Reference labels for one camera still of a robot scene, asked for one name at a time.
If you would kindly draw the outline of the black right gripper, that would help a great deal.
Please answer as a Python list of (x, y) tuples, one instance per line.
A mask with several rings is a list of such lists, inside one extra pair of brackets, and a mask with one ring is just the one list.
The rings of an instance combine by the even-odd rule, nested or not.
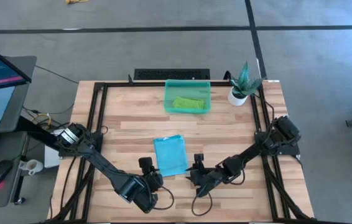
[(195, 154), (194, 163), (186, 169), (190, 172), (190, 176), (185, 178), (194, 186), (204, 187), (209, 184), (216, 187), (223, 180), (223, 174), (216, 168), (205, 168), (203, 160), (204, 154)]

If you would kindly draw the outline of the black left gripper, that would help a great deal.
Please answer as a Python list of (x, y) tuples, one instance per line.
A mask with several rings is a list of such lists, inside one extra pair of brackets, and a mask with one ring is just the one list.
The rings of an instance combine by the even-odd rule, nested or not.
[(160, 169), (155, 168), (152, 163), (151, 157), (141, 157), (139, 158), (139, 167), (142, 170), (142, 177), (148, 183), (151, 192), (154, 193), (158, 191), (163, 186), (162, 175), (159, 173)]

